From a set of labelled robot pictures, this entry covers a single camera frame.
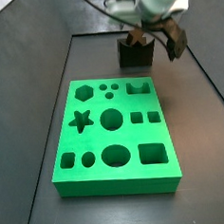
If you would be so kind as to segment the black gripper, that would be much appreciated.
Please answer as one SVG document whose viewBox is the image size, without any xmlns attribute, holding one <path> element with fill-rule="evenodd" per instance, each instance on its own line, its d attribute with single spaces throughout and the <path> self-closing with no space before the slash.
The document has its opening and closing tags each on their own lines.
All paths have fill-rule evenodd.
<svg viewBox="0 0 224 224">
<path fill-rule="evenodd" d="M 181 29 L 172 17 L 151 24 L 142 21 L 141 26 L 135 25 L 133 29 L 135 28 L 144 33 L 146 44 L 153 39 L 162 43 L 171 62 L 181 57 L 188 44 L 186 31 Z"/>
</svg>

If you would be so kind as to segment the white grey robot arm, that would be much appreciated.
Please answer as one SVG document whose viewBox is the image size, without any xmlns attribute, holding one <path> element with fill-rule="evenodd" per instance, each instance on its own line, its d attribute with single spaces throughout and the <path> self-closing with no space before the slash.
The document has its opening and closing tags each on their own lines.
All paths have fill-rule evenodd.
<svg viewBox="0 0 224 224">
<path fill-rule="evenodd" d="M 143 28 L 166 34 L 167 54 L 174 61 L 186 48 L 187 37 L 172 15 L 186 11 L 188 4 L 189 0 L 134 0 L 124 7 L 125 18 L 130 22 L 141 20 Z"/>
</svg>

